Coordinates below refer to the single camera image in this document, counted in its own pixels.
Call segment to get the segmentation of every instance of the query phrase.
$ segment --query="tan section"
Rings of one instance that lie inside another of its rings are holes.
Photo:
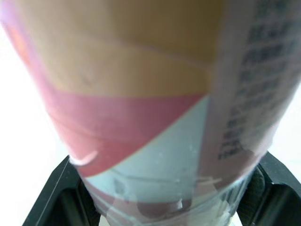
[[[17,0],[17,4],[50,80],[60,89],[118,97],[210,89],[223,0]],[[200,69],[204,65],[206,72]]]

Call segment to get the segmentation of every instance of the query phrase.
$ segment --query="light blue section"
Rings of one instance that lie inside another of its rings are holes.
[[[139,202],[174,202],[193,193],[209,97],[111,170],[87,178],[108,195]]]

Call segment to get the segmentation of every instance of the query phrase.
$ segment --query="clear plastic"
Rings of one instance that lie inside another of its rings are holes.
[[[235,214],[239,202],[249,183],[251,174],[237,180],[218,194],[207,196],[198,206],[181,211],[178,203],[177,213],[164,220],[154,220],[151,223],[140,222],[135,216],[118,210],[114,204],[108,204],[94,197],[96,209],[106,216],[110,226],[227,226]]]

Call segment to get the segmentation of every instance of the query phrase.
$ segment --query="white background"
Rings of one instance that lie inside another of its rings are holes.
[[[0,27],[0,225],[20,226],[67,152]],[[301,89],[269,149],[301,181]]]

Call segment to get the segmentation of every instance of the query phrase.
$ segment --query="pink stripe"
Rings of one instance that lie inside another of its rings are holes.
[[[84,177],[101,173],[132,155],[202,97],[88,97],[59,91],[47,80],[13,5],[5,2],[3,6],[3,22],[17,29],[28,45],[29,70],[71,156],[79,161],[94,158],[78,167]]]

